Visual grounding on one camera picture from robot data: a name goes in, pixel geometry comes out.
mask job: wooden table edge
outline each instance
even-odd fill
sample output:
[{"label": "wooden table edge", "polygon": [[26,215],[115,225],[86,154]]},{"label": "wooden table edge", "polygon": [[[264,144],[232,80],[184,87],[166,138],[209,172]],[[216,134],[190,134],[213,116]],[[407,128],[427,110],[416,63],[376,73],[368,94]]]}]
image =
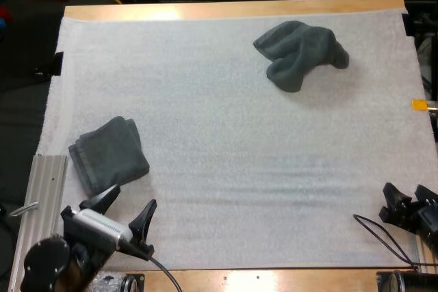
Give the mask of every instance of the wooden table edge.
[{"label": "wooden table edge", "polygon": [[67,6],[64,17],[91,21],[177,21],[327,14],[404,8],[403,0],[279,0]]}]

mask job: black cable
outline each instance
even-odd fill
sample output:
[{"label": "black cable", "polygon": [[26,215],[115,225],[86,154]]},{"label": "black cable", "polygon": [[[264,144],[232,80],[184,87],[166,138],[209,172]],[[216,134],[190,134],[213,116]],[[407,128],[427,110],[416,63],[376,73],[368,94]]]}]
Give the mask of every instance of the black cable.
[{"label": "black cable", "polygon": [[[389,251],[391,251],[397,258],[399,258],[401,261],[403,261],[404,263],[409,264],[412,268],[416,269],[418,266],[427,266],[427,267],[438,267],[437,263],[414,263],[408,256],[406,253],[404,253],[402,247],[397,243],[397,241],[391,236],[391,234],[389,234],[389,232],[380,224],[377,224],[376,222],[372,221],[371,219],[368,219],[366,217],[363,217],[361,215],[353,215],[353,217],[356,219],[356,221],[358,223],[360,223],[360,225],[362,225],[366,230],[368,230],[368,232],[371,233],[371,235],[373,235],[374,237],[376,237]],[[367,225],[365,225],[362,220],[369,222],[377,227],[380,228],[381,231],[383,231],[388,237],[389,239],[391,239],[392,243],[394,243],[394,245],[399,249],[399,251],[402,253],[402,255],[404,256],[404,258],[402,256],[399,255],[399,253],[397,253],[393,248],[391,248],[391,246],[389,246],[388,243],[386,243],[385,241],[383,241],[383,239],[378,236],[370,227],[368,227]]]},{"label": "black cable", "polygon": [[126,241],[124,239],[121,239],[118,242],[118,244],[120,246],[121,252],[123,252],[125,254],[129,254],[130,256],[134,256],[136,258],[143,259],[145,261],[150,260],[154,265],[156,265],[158,268],[160,268],[167,275],[167,277],[169,277],[169,279],[175,285],[175,288],[177,289],[178,292],[183,292],[183,290],[179,286],[177,280],[175,280],[175,277],[173,277],[173,275],[155,258],[153,258],[152,256],[148,256],[143,251],[141,251],[139,248],[135,247],[133,244],[130,244],[128,241]]},{"label": "black cable", "polygon": [[172,283],[177,288],[178,292],[182,292],[181,287],[179,286],[177,280],[175,280],[175,277],[161,264],[156,260],[155,258],[151,257],[149,260],[151,260],[152,263],[154,263],[158,268],[160,268],[166,275],[169,277],[169,279],[172,281]]}]

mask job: folded gray towel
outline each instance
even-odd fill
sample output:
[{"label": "folded gray towel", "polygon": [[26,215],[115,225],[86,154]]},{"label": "folded gray towel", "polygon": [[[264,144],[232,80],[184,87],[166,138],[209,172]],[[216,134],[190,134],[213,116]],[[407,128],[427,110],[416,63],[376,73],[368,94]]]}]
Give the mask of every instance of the folded gray towel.
[{"label": "folded gray towel", "polygon": [[266,75],[285,92],[300,91],[304,76],[317,65],[348,67],[348,53],[333,31],[299,21],[272,28],[254,41],[254,47],[272,61]]},{"label": "folded gray towel", "polygon": [[117,116],[85,133],[68,148],[86,193],[93,196],[114,184],[123,185],[149,172],[137,126]]}]

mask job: crumpled gray cloth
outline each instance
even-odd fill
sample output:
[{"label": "crumpled gray cloth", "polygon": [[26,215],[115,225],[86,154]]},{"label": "crumpled gray cloth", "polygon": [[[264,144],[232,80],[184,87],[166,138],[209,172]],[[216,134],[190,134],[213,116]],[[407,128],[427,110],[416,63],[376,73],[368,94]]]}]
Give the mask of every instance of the crumpled gray cloth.
[{"label": "crumpled gray cloth", "polygon": [[132,119],[121,116],[85,133],[68,148],[86,193],[94,196],[112,185],[123,185],[149,172],[140,135]]},{"label": "crumpled gray cloth", "polygon": [[304,76],[317,65],[348,67],[348,53],[333,31],[299,21],[281,23],[254,41],[254,46],[272,61],[266,70],[269,80],[285,92],[300,91]]}]

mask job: white textured surface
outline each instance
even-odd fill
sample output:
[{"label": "white textured surface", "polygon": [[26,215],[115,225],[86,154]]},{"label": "white textured surface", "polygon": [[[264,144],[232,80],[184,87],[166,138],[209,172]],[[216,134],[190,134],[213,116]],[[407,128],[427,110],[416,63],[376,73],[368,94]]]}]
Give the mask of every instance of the white textured surface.
[{"label": "white textured surface", "polygon": [[[401,10],[222,21],[64,19],[61,78],[39,152],[133,118],[151,172],[107,213],[129,222],[156,198],[149,243],[170,269],[393,266],[352,218],[378,219],[391,181],[437,189],[437,156],[413,41]],[[318,66],[288,94],[266,78],[253,40],[287,20],[335,32],[350,66]],[[85,198],[73,166],[63,205]],[[391,228],[407,252],[412,236]],[[116,255],[107,269],[152,268]]]}]

